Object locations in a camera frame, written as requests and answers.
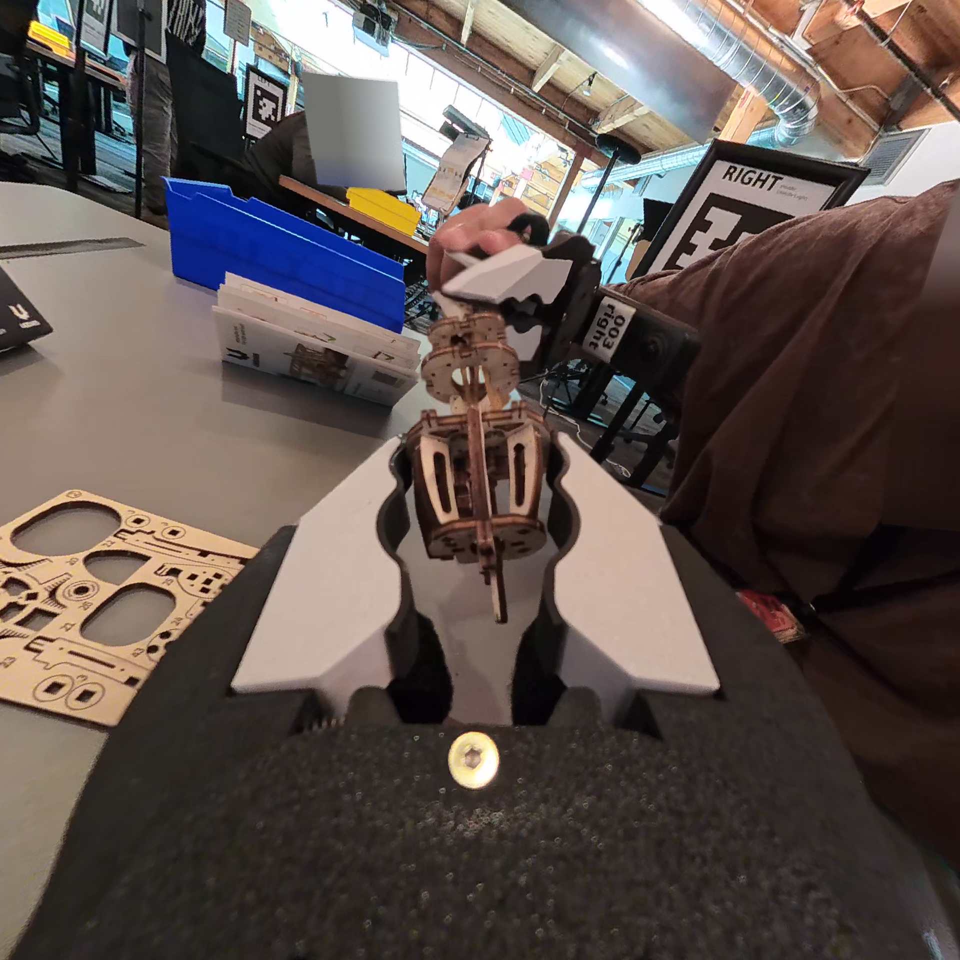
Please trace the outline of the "black model kit box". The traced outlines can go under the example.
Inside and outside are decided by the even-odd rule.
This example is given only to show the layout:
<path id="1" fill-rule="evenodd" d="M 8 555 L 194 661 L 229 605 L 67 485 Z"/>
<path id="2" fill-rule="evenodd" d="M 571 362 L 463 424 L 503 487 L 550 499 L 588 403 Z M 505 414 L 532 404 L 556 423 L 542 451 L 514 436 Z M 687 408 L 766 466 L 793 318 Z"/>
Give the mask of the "black model kit box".
<path id="1" fill-rule="evenodd" d="M 2 269 L 1 354 L 20 349 L 52 332 L 52 326 L 40 310 Z"/>

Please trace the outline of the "silver ventilation duct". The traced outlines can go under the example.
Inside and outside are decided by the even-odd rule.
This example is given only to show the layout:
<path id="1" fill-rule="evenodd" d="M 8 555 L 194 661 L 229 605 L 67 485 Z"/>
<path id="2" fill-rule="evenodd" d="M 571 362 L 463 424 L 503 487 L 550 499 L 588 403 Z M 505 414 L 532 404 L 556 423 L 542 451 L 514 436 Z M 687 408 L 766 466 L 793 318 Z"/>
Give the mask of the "silver ventilation duct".
<path id="1" fill-rule="evenodd" d="M 721 1 L 646 2 L 647 10 L 774 114 L 778 148 L 794 147 L 819 118 L 819 79 L 747 16 Z"/>

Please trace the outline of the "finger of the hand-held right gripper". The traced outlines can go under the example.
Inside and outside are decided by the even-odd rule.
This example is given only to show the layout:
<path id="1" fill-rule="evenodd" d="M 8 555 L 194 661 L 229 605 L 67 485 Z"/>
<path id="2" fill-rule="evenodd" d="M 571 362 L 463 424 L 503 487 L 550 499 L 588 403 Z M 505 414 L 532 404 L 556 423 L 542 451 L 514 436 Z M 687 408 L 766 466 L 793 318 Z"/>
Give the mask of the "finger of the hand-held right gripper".
<path id="1" fill-rule="evenodd" d="M 509 380 L 522 380 L 542 368 L 560 325 L 556 317 L 509 315 Z"/>
<path id="2" fill-rule="evenodd" d="M 500 306 L 511 300 L 538 300 L 549 306 L 569 278 L 568 259 L 545 257 L 534 246 L 511 246 L 485 258 L 465 252 L 451 257 L 462 270 L 439 292 L 462 302 Z"/>

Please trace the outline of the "person's right hand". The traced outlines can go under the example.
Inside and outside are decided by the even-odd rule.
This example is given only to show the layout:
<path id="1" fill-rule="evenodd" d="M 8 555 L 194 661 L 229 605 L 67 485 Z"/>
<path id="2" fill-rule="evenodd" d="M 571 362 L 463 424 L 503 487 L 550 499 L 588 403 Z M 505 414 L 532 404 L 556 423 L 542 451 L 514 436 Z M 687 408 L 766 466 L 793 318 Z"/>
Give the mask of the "person's right hand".
<path id="1" fill-rule="evenodd" d="M 509 227 L 527 213 L 521 199 L 503 198 L 492 205 L 474 204 L 450 217 L 428 244 L 425 267 L 430 292 L 440 292 L 462 270 L 454 254 L 477 249 L 492 257 L 521 245 L 521 236 Z"/>

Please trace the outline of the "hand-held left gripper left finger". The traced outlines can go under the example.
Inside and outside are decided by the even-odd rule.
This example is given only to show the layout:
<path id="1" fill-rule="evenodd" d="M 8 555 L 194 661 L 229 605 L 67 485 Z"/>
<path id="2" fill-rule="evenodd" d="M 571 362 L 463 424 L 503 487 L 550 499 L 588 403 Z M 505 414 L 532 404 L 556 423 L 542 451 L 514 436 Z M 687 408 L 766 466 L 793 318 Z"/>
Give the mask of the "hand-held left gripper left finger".
<path id="1" fill-rule="evenodd" d="M 401 438 L 299 520 L 247 643 L 237 694 L 311 690 L 345 714 L 356 690 L 406 677 L 419 653 L 409 571 L 411 467 Z"/>

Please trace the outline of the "framed marker sign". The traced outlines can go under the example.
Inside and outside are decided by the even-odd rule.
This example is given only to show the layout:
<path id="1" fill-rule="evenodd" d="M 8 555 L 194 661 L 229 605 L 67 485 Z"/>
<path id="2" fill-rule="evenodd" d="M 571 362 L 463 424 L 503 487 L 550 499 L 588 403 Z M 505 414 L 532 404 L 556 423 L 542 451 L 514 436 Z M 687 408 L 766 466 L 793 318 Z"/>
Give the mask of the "framed marker sign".
<path id="1" fill-rule="evenodd" d="M 259 140 L 270 135 L 284 119 L 289 85 L 258 69 L 245 67 L 244 136 Z"/>
<path id="2" fill-rule="evenodd" d="M 637 271 L 684 269 L 788 220 L 842 207 L 869 173 L 860 164 L 716 141 L 673 203 Z"/>

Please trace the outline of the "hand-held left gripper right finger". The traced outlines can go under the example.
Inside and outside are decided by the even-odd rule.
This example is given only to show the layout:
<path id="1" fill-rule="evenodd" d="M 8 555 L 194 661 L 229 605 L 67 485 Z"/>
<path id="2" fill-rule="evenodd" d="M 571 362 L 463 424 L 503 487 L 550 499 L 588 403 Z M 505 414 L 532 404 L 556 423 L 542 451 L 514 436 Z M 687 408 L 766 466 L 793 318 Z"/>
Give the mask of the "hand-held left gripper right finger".
<path id="1" fill-rule="evenodd" d="M 517 713 L 585 690 L 600 714 L 645 692 L 712 697 L 711 655 L 661 524 L 570 435 L 551 439 L 547 530 L 557 547 L 517 650 Z"/>

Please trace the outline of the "blue plastic bin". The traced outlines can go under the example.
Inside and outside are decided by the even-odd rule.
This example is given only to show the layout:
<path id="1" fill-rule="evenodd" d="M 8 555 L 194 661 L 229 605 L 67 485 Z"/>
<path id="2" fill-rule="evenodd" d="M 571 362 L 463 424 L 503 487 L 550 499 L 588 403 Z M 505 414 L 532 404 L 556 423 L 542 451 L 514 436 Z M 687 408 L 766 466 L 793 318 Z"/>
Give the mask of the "blue plastic bin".
<path id="1" fill-rule="evenodd" d="M 402 332 L 406 286 L 395 260 L 222 184 L 167 177 L 172 272 L 217 290 L 226 274 Z"/>

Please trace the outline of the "instruction poster on stand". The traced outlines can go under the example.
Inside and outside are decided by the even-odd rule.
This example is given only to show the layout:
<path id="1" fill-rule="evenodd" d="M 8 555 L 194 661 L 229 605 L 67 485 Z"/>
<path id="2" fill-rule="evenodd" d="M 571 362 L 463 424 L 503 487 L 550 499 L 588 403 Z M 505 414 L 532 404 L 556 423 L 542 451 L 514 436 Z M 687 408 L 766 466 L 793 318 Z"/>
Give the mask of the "instruction poster on stand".
<path id="1" fill-rule="evenodd" d="M 482 160 L 491 144 L 490 138 L 462 132 L 445 151 L 438 170 L 423 193 L 426 210 L 448 217 L 467 188 L 467 181 L 476 162 Z"/>

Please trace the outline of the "wooden model assembly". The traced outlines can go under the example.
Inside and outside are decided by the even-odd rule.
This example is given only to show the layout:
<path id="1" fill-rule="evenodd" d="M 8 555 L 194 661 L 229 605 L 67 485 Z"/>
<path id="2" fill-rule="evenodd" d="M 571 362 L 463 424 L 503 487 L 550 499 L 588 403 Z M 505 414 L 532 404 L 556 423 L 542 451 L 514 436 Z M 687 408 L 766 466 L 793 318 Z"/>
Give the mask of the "wooden model assembly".
<path id="1" fill-rule="evenodd" d="M 513 399 L 522 362 L 496 306 L 441 295 L 427 337 L 419 370 L 434 406 L 404 441 L 419 530 L 431 559 L 477 566 L 506 623 L 504 563 L 546 544 L 546 424 Z"/>

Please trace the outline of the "person's right forearm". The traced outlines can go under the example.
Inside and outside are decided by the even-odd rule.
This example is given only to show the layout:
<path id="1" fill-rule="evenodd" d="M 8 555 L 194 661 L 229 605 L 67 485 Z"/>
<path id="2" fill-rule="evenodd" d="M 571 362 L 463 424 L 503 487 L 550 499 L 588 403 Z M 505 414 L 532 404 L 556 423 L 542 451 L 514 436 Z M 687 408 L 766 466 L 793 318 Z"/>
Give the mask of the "person's right forearm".
<path id="1" fill-rule="evenodd" d="M 870 794 L 958 874 L 958 180 L 614 290 L 700 336 L 662 518 L 795 605 Z"/>

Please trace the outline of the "laser-cut wooden parts sheet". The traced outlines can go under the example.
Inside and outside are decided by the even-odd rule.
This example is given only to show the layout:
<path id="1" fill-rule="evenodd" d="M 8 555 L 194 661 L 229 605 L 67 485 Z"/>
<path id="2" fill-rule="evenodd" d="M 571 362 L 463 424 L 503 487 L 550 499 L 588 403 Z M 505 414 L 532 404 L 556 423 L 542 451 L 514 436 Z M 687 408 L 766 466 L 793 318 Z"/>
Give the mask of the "laser-cut wooden parts sheet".
<path id="1" fill-rule="evenodd" d="M 18 545 L 34 523 L 94 508 L 111 521 L 84 549 L 45 555 Z M 74 488 L 1 531 L 1 699 L 94 727 L 115 727 L 186 628 L 257 556 L 258 548 Z M 114 601 L 143 590 L 171 603 L 143 637 L 87 635 Z"/>

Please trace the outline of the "wooden desk with black legs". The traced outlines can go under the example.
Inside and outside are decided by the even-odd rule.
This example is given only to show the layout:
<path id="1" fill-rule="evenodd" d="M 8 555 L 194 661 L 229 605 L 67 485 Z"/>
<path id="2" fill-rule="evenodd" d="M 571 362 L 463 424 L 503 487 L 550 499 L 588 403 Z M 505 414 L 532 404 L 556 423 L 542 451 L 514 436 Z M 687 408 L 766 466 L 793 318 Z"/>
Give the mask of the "wooden desk with black legs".
<path id="1" fill-rule="evenodd" d="M 390 226 L 390 224 L 380 222 L 364 212 L 352 208 L 348 204 L 332 198 L 318 190 L 312 189 L 308 185 L 303 184 L 294 178 L 282 175 L 278 179 L 278 184 L 282 188 L 296 194 L 301 198 L 306 199 L 316 206 L 331 213 L 337 214 L 342 219 L 347 219 L 353 222 L 355 225 L 359 225 L 368 231 L 375 232 L 389 238 L 393 242 L 402 244 L 420 256 L 425 256 L 428 253 L 428 243 L 425 240 L 419 239 L 415 236 L 407 235 L 402 231 Z"/>

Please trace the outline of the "white instruction booklet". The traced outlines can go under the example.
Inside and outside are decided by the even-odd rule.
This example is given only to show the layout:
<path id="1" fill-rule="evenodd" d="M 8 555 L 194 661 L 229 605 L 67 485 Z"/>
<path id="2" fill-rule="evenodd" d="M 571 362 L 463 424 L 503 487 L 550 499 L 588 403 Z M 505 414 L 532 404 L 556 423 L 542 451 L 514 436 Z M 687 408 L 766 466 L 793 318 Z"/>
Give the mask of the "white instruction booklet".
<path id="1" fill-rule="evenodd" d="M 421 378 L 415 338 L 232 272 L 211 313 L 224 363 L 387 407 Z"/>

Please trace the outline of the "yellow plastic bin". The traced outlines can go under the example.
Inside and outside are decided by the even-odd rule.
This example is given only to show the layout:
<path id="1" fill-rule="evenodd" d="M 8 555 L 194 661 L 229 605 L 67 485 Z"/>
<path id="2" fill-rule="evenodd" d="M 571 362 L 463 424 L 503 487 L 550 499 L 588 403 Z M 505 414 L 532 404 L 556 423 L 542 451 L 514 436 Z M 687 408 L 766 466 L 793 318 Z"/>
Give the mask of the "yellow plastic bin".
<path id="1" fill-rule="evenodd" d="M 349 207 L 356 213 L 406 236 L 414 236 L 421 222 L 421 212 L 412 204 L 383 190 L 349 188 Z"/>

